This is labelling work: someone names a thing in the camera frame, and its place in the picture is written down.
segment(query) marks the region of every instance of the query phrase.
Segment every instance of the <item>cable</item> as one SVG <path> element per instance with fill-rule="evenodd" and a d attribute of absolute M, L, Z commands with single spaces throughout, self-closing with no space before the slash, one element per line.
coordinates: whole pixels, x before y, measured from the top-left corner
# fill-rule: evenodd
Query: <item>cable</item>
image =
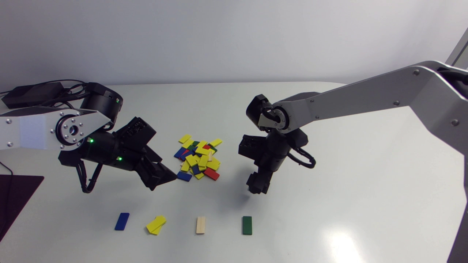
<path fill-rule="evenodd" d="M 62 104 L 65 104 L 66 106 L 68 106 L 68 107 L 71 108 L 72 110 L 75 109 L 75 107 L 73 107 L 69 102 L 63 102 Z"/>
<path fill-rule="evenodd" d="M 48 100 L 46 102 L 43 102 L 42 104 L 40 104 L 39 106 L 47 106 L 49 104 L 56 104 L 58 102 L 69 102 L 69 101 L 76 101 L 76 100 L 80 100 L 82 98 L 85 98 L 87 96 L 89 96 L 90 93 L 89 92 L 85 92 L 83 94 L 79 94 L 79 95 L 70 95 L 70 96 L 67 96 L 67 97 L 63 97 L 63 98 L 57 98 L 57 99 L 52 99 L 52 100 Z"/>
<path fill-rule="evenodd" d="M 309 169 L 312 169 L 312 168 L 315 167 L 317 162 L 315 161 L 314 157 L 312 157 L 308 152 L 304 151 L 302 148 L 297 148 L 297 149 L 293 148 L 293 150 L 296 151 L 297 153 L 299 153 L 300 155 L 306 157 L 307 159 L 309 159 L 310 163 L 303 162 L 303 161 L 299 160 L 297 157 L 295 157 L 294 155 L 292 155 L 291 153 L 288 153 L 288 157 L 291 160 L 293 160 L 296 163 L 298 163 L 299 165 L 302 165 L 302 166 L 307 167 Z"/>
<path fill-rule="evenodd" d="M 52 83 L 52 82 L 61 82 L 61 81 L 75 81 L 75 82 L 80 82 L 81 84 L 86 84 L 86 82 L 84 82 L 82 80 L 62 79 L 62 80 L 51 80 L 51 81 L 41 82 L 41 83 L 33 84 L 32 86 L 37 86 L 37 85 L 42 85 L 42 84 L 47 84 L 47 83 Z M 0 92 L 0 94 L 8 93 L 10 91 L 12 91 L 12 90 L 2 91 L 2 92 Z"/>
<path fill-rule="evenodd" d="M 8 184 L 8 193 L 7 193 L 7 201 L 5 203 L 5 222 L 3 222 L 3 225 L 1 226 L 1 229 L 0 229 L 0 233 L 3 232 L 3 228 L 5 227 L 5 225 L 7 224 L 7 216 L 8 216 L 8 201 L 10 199 L 10 192 L 11 192 L 11 184 L 13 182 L 13 171 L 8 168 L 8 166 L 4 165 L 3 162 L 0 161 L 0 164 L 5 167 L 6 169 L 8 169 L 8 171 L 10 171 L 11 173 L 11 176 L 10 176 L 10 183 Z"/>
<path fill-rule="evenodd" d="M 83 193 L 89 194 L 93 189 L 94 185 L 97 182 L 97 178 L 99 176 L 99 173 L 101 172 L 102 169 L 102 164 L 98 163 L 96 166 L 96 169 L 94 170 L 93 176 L 89 180 L 89 185 L 86 186 L 86 168 L 85 168 L 85 163 L 83 160 L 80 160 L 80 162 L 76 165 L 76 172 L 78 173 L 78 177 L 80 179 L 80 184 L 81 184 L 81 190 Z"/>

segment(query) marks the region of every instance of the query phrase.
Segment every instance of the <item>green block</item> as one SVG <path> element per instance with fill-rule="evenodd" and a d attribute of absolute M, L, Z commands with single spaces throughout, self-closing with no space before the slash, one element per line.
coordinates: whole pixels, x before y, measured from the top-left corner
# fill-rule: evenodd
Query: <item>green block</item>
<path fill-rule="evenodd" d="M 251 216 L 242 217 L 242 234 L 252 235 L 252 217 Z"/>

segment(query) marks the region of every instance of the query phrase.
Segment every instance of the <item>robotic arm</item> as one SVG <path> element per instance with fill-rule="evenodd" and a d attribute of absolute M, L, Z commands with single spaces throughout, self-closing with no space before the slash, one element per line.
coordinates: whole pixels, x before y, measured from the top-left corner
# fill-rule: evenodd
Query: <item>robotic arm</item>
<path fill-rule="evenodd" d="M 426 61 L 324 93 L 306 92 L 270 104 L 263 95 L 247 107 L 247 116 L 266 137 L 244 135 L 239 154 L 253 159 L 258 172 L 250 175 L 249 191 L 267 193 L 273 172 L 286 157 L 308 168 L 315 160 L 301 149 L 308 142 L 300 127 L 317 120 L 410 106 L 425 127 L 465 155 L 468 163 L 468 72 L 440 62 Z M 307 157 L 295 158 L 290 150 Z M 468 195 L 468 168 L 465 167 Z M 468 258 L 468 206 L 448 258 Z"/>
<path fill-rule="evenodd" d="M 176 179 L 177 176 L 161 163 L 162 158 L 146 145 L 156 131 L 141 118 L 135 117 L 120 130 L 108 132 L 114 127 L 123 103 L 123 98 L 115 91 L 90 82 L 83 84 L 82 94 L 78 92 L 78 95 L 38 100 L 43 95 L 38 93 L 45 88 L 34 89 L 32 86 L 17 87 L 5 96 L 7 102 L 23 100 L 23 104 L 7 105 L 17 108 L 24 107 L 24 101 L 54 105 L 57 102 L 84 100 L 80 109 L 33 106 L 0 115 L 0 150 L 19 147 L 61 150 L 58 157 L 60 163 L 76 168 L 81 189 L 85 193 L 93 190 L 103 165 L 136 171 L 151 190 Z M 35 94 L 27 96 L 27 92 L 22 91 L 24 88 Z M 89 185 L 82 159 L 98 163 Z"/>

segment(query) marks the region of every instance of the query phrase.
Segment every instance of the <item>table surface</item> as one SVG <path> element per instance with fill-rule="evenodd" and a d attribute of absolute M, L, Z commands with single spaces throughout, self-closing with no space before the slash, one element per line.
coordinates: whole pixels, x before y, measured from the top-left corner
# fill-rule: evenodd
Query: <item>table surface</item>
<path fill-rule="evenodd" d="M 184 134 L 223 139 L 216 153 L 221 177 L 150 191 L 136 172 L 104 167 L 94 191 L 84 194 L 75 169 L 57 160 L 59 151 L 1 151 L 16 174 L 45 180 L 0 242 L 0 262 L 446 262 L 466 202 L 463 156 L 409 107 L 306 125 L 304 148 L 316 167 L 287 159 L 268 194 L 247 191 L 256 166 L 237 154 L 238 144 L 243 134 L 264 136 L 245 115 L 252 98 L 276 102 L 340 85 L 110 86 L 124 98 L 116 127 L 134 116 L 147 121 L 157 131 L 149 146 L 175 172 Z M 87 162 L 88 170 L 94 166 Z M 121 212 L 130 213 L 126 229 L 114 231 Z M 167 223 L 154 236 L 145 226 L 157 215 Z M 205 235 L 195 235 L 198 216 L 206 216 Z M 242 216 L 253 217 L 252 236 L 241 234 Z"/>

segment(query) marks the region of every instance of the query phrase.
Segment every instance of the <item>red block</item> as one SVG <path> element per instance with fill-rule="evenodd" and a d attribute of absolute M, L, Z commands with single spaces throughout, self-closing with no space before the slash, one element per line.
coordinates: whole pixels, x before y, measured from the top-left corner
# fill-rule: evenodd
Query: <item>red block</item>
<path fill-rule="evenodd" d="M 217 172 L 215 172 L 213 169 L 209 168 L 209 167 L 206 168 L 206 170 L 203 171 L 203 173 L 204 173 L 207 177 L 209 177 L 209 178 L 211 178 L 211 179 L 213 179 L 213 180 L 215 180 L 215 181 L 219 178 L 219 174 L 218 174 Z"/>

